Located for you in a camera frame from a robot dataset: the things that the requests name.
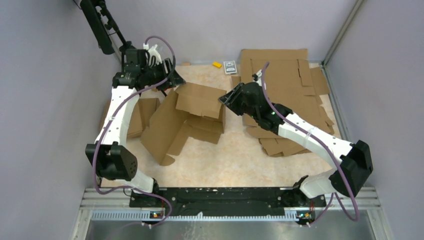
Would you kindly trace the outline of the large cardboard box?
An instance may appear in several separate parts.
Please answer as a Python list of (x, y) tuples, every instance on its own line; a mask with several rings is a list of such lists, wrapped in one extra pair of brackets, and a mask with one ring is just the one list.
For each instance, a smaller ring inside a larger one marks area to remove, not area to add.
[(161, 166), (175, 162), (188, 138), (217, 144), (225, 132), (226, 90), (185, 83), (171, 90), (149, 120), (140, 142)]

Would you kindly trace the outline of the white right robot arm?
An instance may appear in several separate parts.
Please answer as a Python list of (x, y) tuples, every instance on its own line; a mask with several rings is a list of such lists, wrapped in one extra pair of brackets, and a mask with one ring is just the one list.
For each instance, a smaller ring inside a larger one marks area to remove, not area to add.
[(373, 172), (370, 146), (337, 138), (313, 126), (290, 108), (269, 103), (256, 83), (239, 83), (218, 99), (238, 116), (250, 116), (260, 128), (289, 139), (325, 160), (331, 170), (307, 176), (295, 184), (293, 200), (307, 206), (313, 198), (338, 193), (356, 197)]

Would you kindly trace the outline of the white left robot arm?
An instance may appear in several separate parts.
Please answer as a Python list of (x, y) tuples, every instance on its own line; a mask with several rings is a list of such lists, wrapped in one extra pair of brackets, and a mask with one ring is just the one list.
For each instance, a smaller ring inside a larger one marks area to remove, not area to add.
[(156, 181), (138, 169), (137, 157), (127, 149), (127, 135), (133, 110), (143, 92), (167, 90), (185, 83), (175, 70), (176, 57), (162, 59), (154, 48), (127, 49), (121, 71), (112, 77), (111, 100), (94, 143), (85, 147), (93, 179), (121, 183), (134, 189), (149, 207), (160, 202)]

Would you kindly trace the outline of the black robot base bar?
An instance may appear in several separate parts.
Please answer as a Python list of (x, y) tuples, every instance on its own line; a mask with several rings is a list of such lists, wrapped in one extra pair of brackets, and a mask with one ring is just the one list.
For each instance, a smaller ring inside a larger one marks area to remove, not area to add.
[(262, 217), (282, 216), (286, 208), (325, 207), (323, 195), (307, 198), (291, 187), (168, 187), (155, 191), (159, 198), (131, 193), (131, 208), (168, 210), (171, 216)]

